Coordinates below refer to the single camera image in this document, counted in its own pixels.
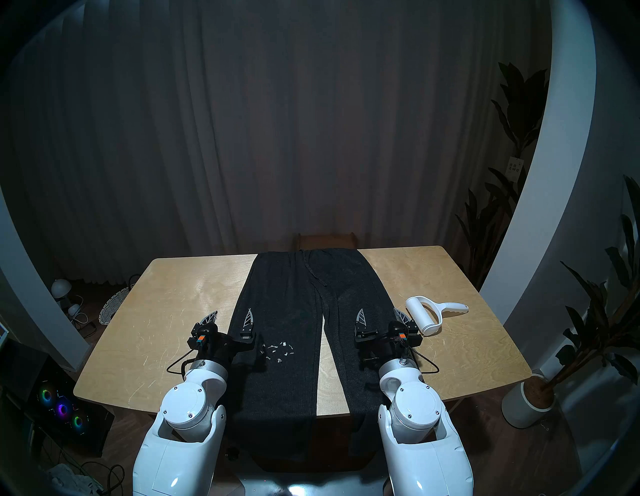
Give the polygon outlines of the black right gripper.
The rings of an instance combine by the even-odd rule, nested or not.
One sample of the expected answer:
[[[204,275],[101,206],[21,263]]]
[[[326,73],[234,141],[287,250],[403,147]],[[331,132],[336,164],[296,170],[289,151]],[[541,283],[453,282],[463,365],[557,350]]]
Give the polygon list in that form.
[[[409,315],[394,308],[396,319],[406,327],[406,334],[419,334],[419,327]],[[421,345],[423,336],[373,338],[373,329],[367,328],[364,309],[361,308],[354,324],[354,345],[358,350],[360,368],[380,368],[391,360],[398,359],[401,366],[417,368],[411,359],[409,348]]]

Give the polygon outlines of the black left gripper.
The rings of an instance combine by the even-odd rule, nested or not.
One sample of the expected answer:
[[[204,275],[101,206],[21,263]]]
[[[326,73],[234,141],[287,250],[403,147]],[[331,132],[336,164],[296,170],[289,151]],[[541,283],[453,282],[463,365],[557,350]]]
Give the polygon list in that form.
[[[231,366],[234,357],[241,352],[254,348],[256,332],[254,316],[249,308],[239,332],[239,340],[234,340],[226,333],[220,333],[216,324],[218,311],[206,315],[199,322],[198,360],[215,362],[226,370]]]

